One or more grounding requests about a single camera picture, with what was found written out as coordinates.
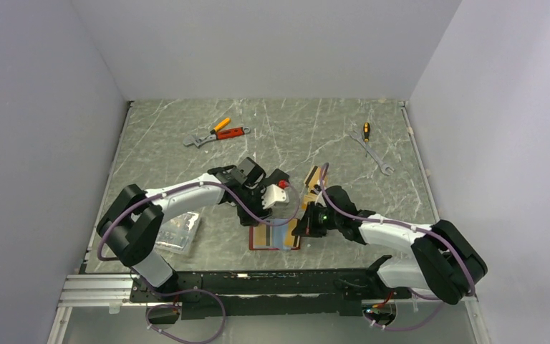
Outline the single gold credit card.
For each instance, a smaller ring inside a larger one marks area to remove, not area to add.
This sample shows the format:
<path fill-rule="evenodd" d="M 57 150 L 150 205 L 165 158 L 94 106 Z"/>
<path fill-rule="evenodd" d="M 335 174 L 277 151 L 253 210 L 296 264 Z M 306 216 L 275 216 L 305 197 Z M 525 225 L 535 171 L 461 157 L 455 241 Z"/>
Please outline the single gold credit card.
<path fill-rule="evenodd" d="M 270 249 L 273 245 L 273 227 L 260 225 L 252 229 L 252 247 L 254 249 Z"/>
<path fill-rule="evenodd" d="M 298 224 L 298 219 L 292 219 L 284 225 L 283 248 L 285 250 L 298 250 L 300 248 L 300 237 L 293 235 L 293 230 Z"/>

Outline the red leather card holder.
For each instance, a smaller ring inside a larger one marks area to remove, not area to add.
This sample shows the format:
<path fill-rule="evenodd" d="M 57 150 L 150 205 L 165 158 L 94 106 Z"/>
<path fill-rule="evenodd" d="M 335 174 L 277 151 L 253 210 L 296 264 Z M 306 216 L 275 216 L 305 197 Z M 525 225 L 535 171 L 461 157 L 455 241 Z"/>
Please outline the red leather card holder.
<path fill-rule="evenodd" d="M 255 251 L 255 250 L 295 251 L 295 250 L 285 250 L 283 248 L 284 225 L 285 225 L 285 224 L 283 224 L 284 220 L 283 219 L 275 219 L 274 221 L 276 223 L 276 226 L 272 226 L 273 227 L 273 234 L 274 234 L 272 248 L 270 248 L 270 249 L 254 249 L 252 247 L 252 229 L 254 227 L 251 227 L 249 229 L 249 249 L 250 250 L 252 250 L 252 251 Z"/>

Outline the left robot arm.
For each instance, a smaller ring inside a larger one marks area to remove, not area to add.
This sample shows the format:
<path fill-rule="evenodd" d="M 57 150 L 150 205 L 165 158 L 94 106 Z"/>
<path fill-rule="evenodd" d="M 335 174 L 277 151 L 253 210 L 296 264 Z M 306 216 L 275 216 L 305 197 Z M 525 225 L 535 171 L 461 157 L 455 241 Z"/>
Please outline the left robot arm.
<path fill-rule="evenodd" d="M 112 260 L 139 274 L 149 292 L 160 301 L 171 299 L 178 290 L 178 273 L 155 250 L 161 226 L 177 216 L 207 206 L 233 204 L 242 226 L 256 226 L 271 216 L 263 202 L 270 186 L 289 181 L 289 174 L 275 169 L 271 174 L 251 158 L 238 165 L 216 167 L 186 182 L 157 189 L 130 184 L 119 193 L 96 232 L 99 260 L 108 247 Z"/>

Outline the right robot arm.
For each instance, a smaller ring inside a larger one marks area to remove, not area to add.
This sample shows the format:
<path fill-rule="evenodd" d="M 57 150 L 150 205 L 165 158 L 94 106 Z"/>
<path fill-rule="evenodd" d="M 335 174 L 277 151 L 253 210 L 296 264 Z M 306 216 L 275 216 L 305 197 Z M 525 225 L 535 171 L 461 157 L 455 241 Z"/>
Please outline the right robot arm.
<path fill-rule="evenodd" d="M 397 288 L 427 290 L 455 305 L 475 292 L 488 272 L 482 257 L 450 221 L 411 224 L 358 209 L 341 186 L 331 186 L 308 203 L 292 233 L 320 238 L 337 230 L 351 242 L 380 245 L 405 254 L 404 259 L 383 255 L 366 270 L 366 288 L 384 297 Z"/>

